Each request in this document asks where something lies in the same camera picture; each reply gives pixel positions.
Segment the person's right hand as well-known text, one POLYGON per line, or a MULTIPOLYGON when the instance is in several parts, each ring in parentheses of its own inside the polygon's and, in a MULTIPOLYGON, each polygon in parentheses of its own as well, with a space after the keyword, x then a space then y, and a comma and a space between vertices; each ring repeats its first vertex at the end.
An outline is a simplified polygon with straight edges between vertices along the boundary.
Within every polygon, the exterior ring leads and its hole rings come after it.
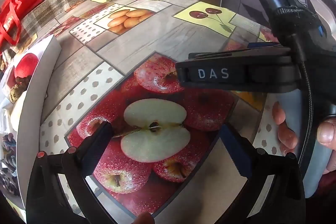
MULTIPOLYGON (((296 134, 286 125, 285 112, 282 110, 280 104, 275 102, 272 108, 272 116, 276 125, 278 125, 278 139, 281 143, 281 150, 285 155, 287 152, 293 152, 294 148, 298 144, 298 137, 296 134)), ((323 121, 317 129, 317 141, 332 149, 329 162, 327 163, 324 174, 335 171, 335 117, 323 121)))

